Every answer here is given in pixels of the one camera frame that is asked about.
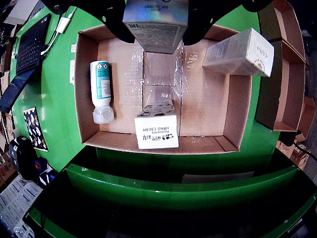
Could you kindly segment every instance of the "black object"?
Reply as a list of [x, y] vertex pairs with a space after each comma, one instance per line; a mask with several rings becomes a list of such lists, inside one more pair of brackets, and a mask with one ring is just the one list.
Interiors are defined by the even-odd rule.
[[21, 36], [19, 51], [16, 56], [17, 75], [34, 69], [40, 65], [41, 48], [45, 43], [50, 19], [51, 14], [49, 13]]
[[[120, 40], [134, 43], [134, 36], [122, 23], [124, 0], [103, 1], [103, 7], [98, 7], [91, 2], [76, 0], [43, 0], [43, 2], [56, 14], [66, 12], [70, 6], [77, 6], [103, 22]], [[272, 0], [227, 0], [225, 2], [189, 0], [188, 28], [183, 36], [183, 42], [185, 45], [199, 42], [216, 21], [240, 5], [248, 11], [256, 12], [270, 2]]]
[[11, 81], [4, 94], [0, 98], [0, 111], [9, 114], [13, 104], [19, 97], [23, 88], [27, 84], [29, 78], [34, 73], [35, 69], [27, 71], [21, 75], [15, 76]]
[[30, 139], [20, 136], [12, 140], [9, 152], [15, 169], [25, 180], [35, 180], [39, 172], [35, 167], [37, 155]]
[[285, 132], [282, 131], [279, 134], [278, 140], [281, 141], [286, 146], [292, 146], [295, 140], [296, 135], [299, 135], [301, 132]]
[[45, 43], [51, 14], [47, 14], [27, 30], [20, 39], [19, 51], [16, 56], [16, 76], [9, 84], [0, 99], [0, 111], [9, 113], [16, 99], [27, 84], [29, 78], [40, 65], [41, 48]]
[[317, 162], [317, 158], [315, 157], [315, 155], [313, 155], [312, 153], [302, 149], [295, 142], [293, 142], [293, 144], [296, 146], [297, 149], [299, 149], [300, 151], [304, 152], [305, 154], [308, 154], [309, 156], [311, 156]]

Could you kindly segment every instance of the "bottle label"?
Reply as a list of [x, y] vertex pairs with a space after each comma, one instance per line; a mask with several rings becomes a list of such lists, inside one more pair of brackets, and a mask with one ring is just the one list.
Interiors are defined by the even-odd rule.
[[97, 98], [110, 98], [110, 77], [109, 77], [109, 63], [99, 62], [96, 66], [96, 84], [97, 84]]

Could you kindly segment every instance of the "cardboard shelf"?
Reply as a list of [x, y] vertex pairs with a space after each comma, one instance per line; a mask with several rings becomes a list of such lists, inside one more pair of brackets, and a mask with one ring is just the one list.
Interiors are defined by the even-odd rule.
[[274, 131], [296, 132], [304, 99], [305, 63], [283, 40], [272, 44], [272, 74], [262, 77], [256, 120]]
[[305, 61], [302, 33], [292, 5], [286, 0], [274, 0], [258, 14], [262, 35], [270, 42], [283, 39]]

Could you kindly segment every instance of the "logo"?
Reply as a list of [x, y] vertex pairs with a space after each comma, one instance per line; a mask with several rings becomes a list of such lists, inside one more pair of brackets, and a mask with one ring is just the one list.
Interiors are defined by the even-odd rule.
[[264, 49], [262, 49], [260, 46], [257, 46], [257, 50], [260, 52], [260, 54], [262, 56], [264, 56], [264, 58], [268, 58], [268, 54], [266, 53], [266, 51]]

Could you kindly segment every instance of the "open cardboard box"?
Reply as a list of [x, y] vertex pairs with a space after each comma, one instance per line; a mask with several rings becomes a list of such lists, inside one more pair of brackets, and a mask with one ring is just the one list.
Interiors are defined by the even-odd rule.
[[[249, 112], [252, 77], [221, 75], [202, 67], [207, 48], [236, 33], [228, 28], [213, 26], [200, 42], [184, 46], [182, 51], [170, 56], [179, 57], [178, 54], [181, 54], [183, 58], [180, 60], [184, 69], [181, 84], [175, 85], [175, 65], [164, 64], [161, 70], [171, 72], [170, 79], [167, 77], [170, 82], [156, 85], [150, 82], [151, 79], [145, 82], [144, 69], [148, 63], [143, 61], [144, 53], [138, 43], [119, 40], [104, 25], [79, 32], [75, 60], [75, 103], [82, 143], [119, 151], [156, 154], [239, 151]], [[153, 59], [156, 63], [166, 60], [160, 54], [152, 57], [156, 58]], [[115, 118], [104, 125], [95, 124], [92, 116], [94, 105], [89, 65], [95, 60], [107, 60], [112, 75], [110, 105]], [[150, 102], [148, 100], [166, 98], [173, 100], [177, 111], [179, 148], [139, 150], [134, 117]]]
[[256, 120], [274, 131], [297, 131], [305, 87], [305, 62], [284, 40], [272, 42], [271, 77], [262, 77]]
[[304, 97], [302, 115], [299, 121], [298, 130], [301, 134], [296, 136], [297, 142], [306, 140], [308, 133], [312, 127], [316, 113], [316, 105], [312, 98]]
[[261, 34], [270, 42], [284, 40], [305, 62], [305, 50], [296, 14], [286, 0], [274, 0], [258, 12]]

